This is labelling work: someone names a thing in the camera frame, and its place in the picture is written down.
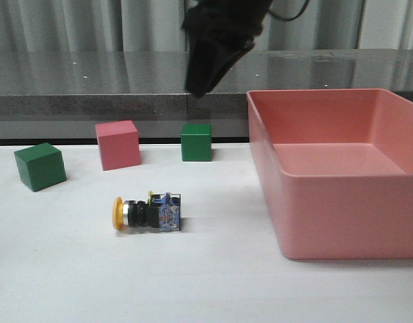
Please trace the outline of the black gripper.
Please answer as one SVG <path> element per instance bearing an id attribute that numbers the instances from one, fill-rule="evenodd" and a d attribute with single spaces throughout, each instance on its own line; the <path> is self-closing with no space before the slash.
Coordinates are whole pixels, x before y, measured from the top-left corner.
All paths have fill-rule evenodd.
<path id="1" fill-rule="evenodd" d="M 186 90 L 197 98 L 211 92 L 227 72 L 250 52 L 271 1 L 198 1 L 185 15 L 182 28 L 189 33 Z M 218 30 L 248 38 L 231 38 Z"/>

